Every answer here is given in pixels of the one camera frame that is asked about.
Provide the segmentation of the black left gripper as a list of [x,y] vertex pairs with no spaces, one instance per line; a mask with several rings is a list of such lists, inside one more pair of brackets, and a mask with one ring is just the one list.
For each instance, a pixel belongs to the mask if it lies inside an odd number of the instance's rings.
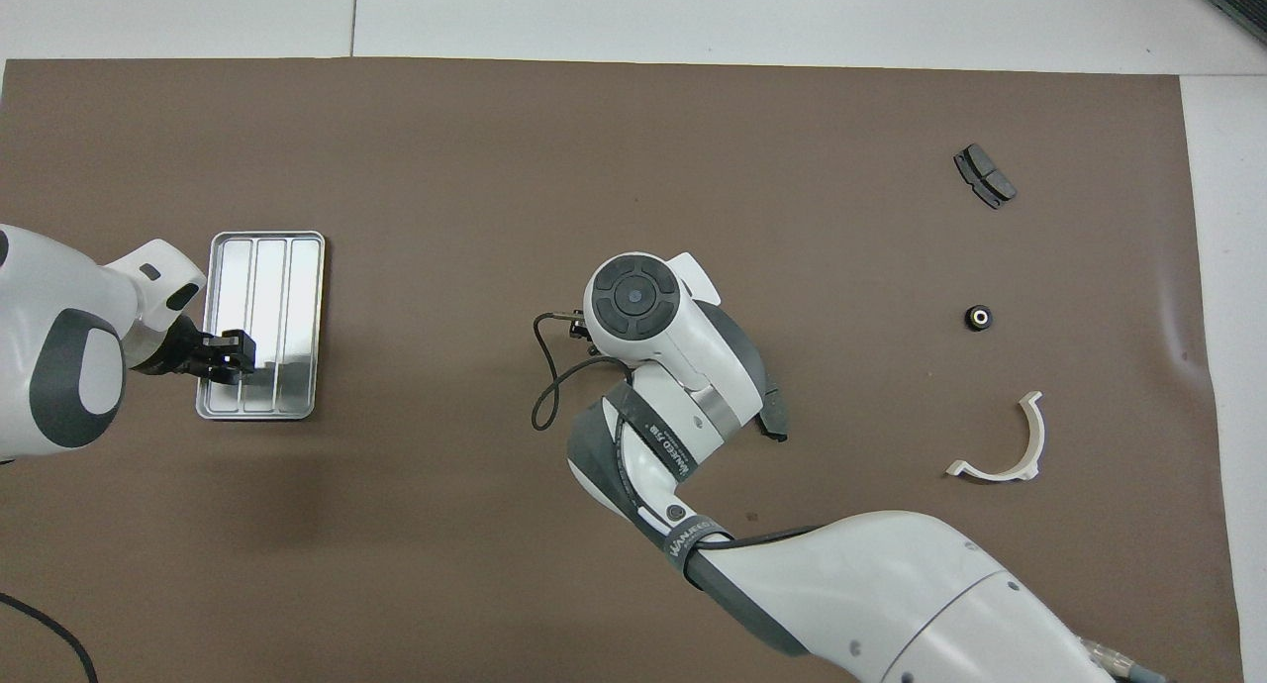
[[218,340],[213,333],[201,332],[191,318],[177,319],[163,333],[163,340],[150,354],[132,364],[131,370],[144,375],[163,375],[163,373],[189,373],[189,375],[218,381],[218,384],[239,385],[253,374],[252,362],[238,362],[226,357],[253,357],[256,341],[245,331],[224,331],[219,336],[219,347],[212,345]]

